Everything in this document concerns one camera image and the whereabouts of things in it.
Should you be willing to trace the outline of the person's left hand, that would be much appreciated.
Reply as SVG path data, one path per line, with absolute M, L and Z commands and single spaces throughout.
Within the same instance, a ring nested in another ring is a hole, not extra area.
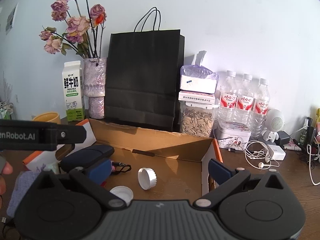
M 10 175 L 13 173 L 13 167 L 9 162 L 5 163 L 5 166 L 3 167 L 2 173 L 1 173 L 1 179 L 0 179 L 0 209 L 3 206 L 3 194 L 6 193 L 7 191 L 7 185 L 5 178 L 3 177 L 4 175 Z

